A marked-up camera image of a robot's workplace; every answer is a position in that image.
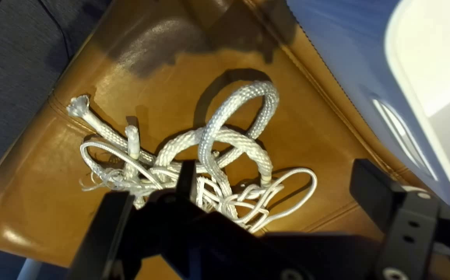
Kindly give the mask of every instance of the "black metal bracket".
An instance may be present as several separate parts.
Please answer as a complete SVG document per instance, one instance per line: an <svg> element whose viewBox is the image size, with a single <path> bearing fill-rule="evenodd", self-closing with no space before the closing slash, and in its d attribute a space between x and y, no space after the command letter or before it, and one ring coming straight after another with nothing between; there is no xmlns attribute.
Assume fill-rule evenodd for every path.
<svg viewBox="0 0 450 280"><path fill-rule="evenodd" d="M434 242L450 247L450 209L406 194L367 161L353 164L350 192L383 245L353 236L266 234L255 239L222 215L191 205L194 164L174 191L141 211L127 194L107 194L68 279L134 279L141 261L162 256L182 279L425 279Z"/></svg>

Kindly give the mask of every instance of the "rope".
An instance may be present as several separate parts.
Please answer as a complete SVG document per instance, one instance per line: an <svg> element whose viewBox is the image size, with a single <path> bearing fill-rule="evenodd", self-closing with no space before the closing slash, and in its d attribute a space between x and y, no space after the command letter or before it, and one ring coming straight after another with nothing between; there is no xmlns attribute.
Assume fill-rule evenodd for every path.
<svg viewBox="0 0 450 280"><path fill-rule="evenodd" d="M232 117L244 103L258 97L263 99L264 103L246 135L239 135L224 127L229 117ZM102 138L102 141L106 141L87 141L79 147L84 163L92 170L90 180L95 183L92 187L84 187L84 192L98 187L129 192L135 197L134 206L140 209L152 192L176 187L180 163L174 163L174 158L190 147L197 145L196 197L193 198L193 203L205 212L216 211L225 215L249 233L257 233L269 223L299 211L313 197L317 187L317 178L308 169L292 169L281 178L275 181L272 180L271 159L255 141L272 119L277 105L278 96L271 83L253 83L239 88L221 105L204 128L179 135L166 142L157 156L152 156L140 149L138 130L135 127L126 127L124 139L90 111L87 96L73 99L67 108L68 114L82 119ZM211 152L215 142L229 144L232 149L218 155ZM90 149L113 155L124 163L124 167L102 167L90 156ZM222 169L230 166L241 155L246 155L255 163L260 175L258 186L250 184L232 189L227 177L222 173ZM309 177L308 192L288 211L271 215L267 205L283 191L281 184L294 175ZM246 209L247 214L238 214L238 209Z"/></svg>

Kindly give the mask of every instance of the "blue surface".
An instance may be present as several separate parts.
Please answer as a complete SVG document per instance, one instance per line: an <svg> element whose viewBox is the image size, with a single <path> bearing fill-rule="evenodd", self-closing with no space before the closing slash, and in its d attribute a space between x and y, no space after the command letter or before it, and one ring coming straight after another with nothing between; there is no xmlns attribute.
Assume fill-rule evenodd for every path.
<svg viewBox="0 0 450 280"><path fill-rule="evenodd" d="M9 256L0 253L0 280L14 280L17 279L25 259L17 256ZM42 265L37 280L63 280L67 278L67 270L51 265Z"/></svg>
<svg viewBox="0 0 450 280"><path fill-rule="evenodd" d="M375 136L434 194L450 205L450 183L384 58L384 32L397 0L288 0L297 23ZM398 147L372 100L384 100L404 121L437 180Z"/></svg>

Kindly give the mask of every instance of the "white rope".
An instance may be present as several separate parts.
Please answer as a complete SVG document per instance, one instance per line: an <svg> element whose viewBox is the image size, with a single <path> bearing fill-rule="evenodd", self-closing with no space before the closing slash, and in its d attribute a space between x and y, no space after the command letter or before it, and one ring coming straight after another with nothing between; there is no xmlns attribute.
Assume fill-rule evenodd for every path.
<svg viewBox="0 0 450 280"><path fill-rule="evenodd" d="M264 103L246 135L239 135L224 127L227 119L244 103L258 97L261 97ZM67 108L68 114L82 119L106 141L106 144L88 141L79 147L84 163L92 170L90 181L95 184L84 191L88 192L99 187L93 178L96 177L101 181L101 186L110 191L130 192L130 195L137 198L134 203L135 208L140 209L152 192L176 187L180 163L174 163L174 158L186 149L197 145L197 178L193 203L205 212L218 211L249 233L257 233L274 220L285 219L299 211L313 197L317 187L317 178L308 169L292 169L281 178L275 181L272 180L271 159L255 141L272 119L277 105L278 97L271 83L253 83L239 88L221 105L204 128L179 135L166 142L157 156L152 156L140 149L138 131L135 127L126 128L124 135L127 141L124 141L88 110L87 96L73 99ZM215 142L229 144L232 149L218 155L211 152ZM113 155L124 163L124 167L102 167L90 156L90 149ZM258 186L250 184L243 189L232 189L227 177L222 173L221 169L236 161L241 155L246 155L255 163L260 175ZM308 192L288 211L271 215L267 205L283 191L283 181L294 175L309 177Z"/></svg>

